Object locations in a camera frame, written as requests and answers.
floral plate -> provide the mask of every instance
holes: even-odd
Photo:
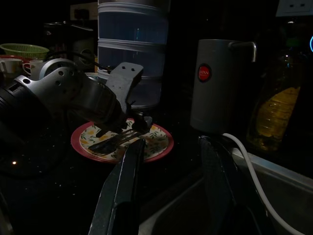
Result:
[[[134,121],[132,119],[128,119],[126,130],[131,129],[133,123]],[[117,148],[115,152],[107,155],[94,153],[88,149],[91,145],[116,135],[116,133],[109,131],[102,137],[97,138],[95,135],[99,131],[100,129],[93,125],[92,122],[80,126],[73,132],[71,137],[71,144],[73,148],[84,157],[99,162],[118,163],[124,156],[128,145],[138,139],[134,138],[128,142],[123,143]],[[174,146],[174,141],[171,134],[162,127],[155,124],[151,127],[149,133],[140,136],[139,138],[144,138],[146,140],[144,162],[152,162],[164,157],[172,150]]]

black countertop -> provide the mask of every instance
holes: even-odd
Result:
[[[143,205],[182,178],[192,182],[190,177],[195,180],[199,177],[200,133],[189,125],[189,110],[190,107],[182,105],[159,107],[149,113],[156,124],[172,134],[174,148],[163,159],[143,166],[140,191]],[[85,122],[70,115],[70,133]],[[82,157],[69,146],[68,140],[63,126],[51,123],[28,142],[22,153],[3,154],[0,188],[16,235],[88,233],[102,185],[114,165]],[[153,212],[145,210],[144,214]]]

sink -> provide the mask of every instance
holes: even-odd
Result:
[[[278,214],[305,235],[313,234],[313,180],[249,154],[261,185]],[[234,148],[232,157],[250,178],[241,152]],[[289,235],[272,219],[278,235]],[[209,205],[203,179],[157,211],[139,226],[139,235],[208,235]]]

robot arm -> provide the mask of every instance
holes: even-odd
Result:
[[[0,140],[10,145],[21,143],[34,127],[40,128],[63,109],[94,122],[103,134],[120,133],[131,113],[128,96],[142,71],[140,65],[122,63],[105,85],[78,71],[70,60],[50,60],[32,80],[21,75],[0,89]]]

cup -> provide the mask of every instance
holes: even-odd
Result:
[[[43,63],[43,60],[31,60],[29,61],[29,63],[25,63],[23,64],[23,70],[28,74],[31,75],[32,72],[34,70],[36,70],[36,68],[38,67],[38,65],[40,65],[41,63]]]
[[[22,73],[22,60],[14,58],[1,58],[0,71],[4,78],[16,78]]]

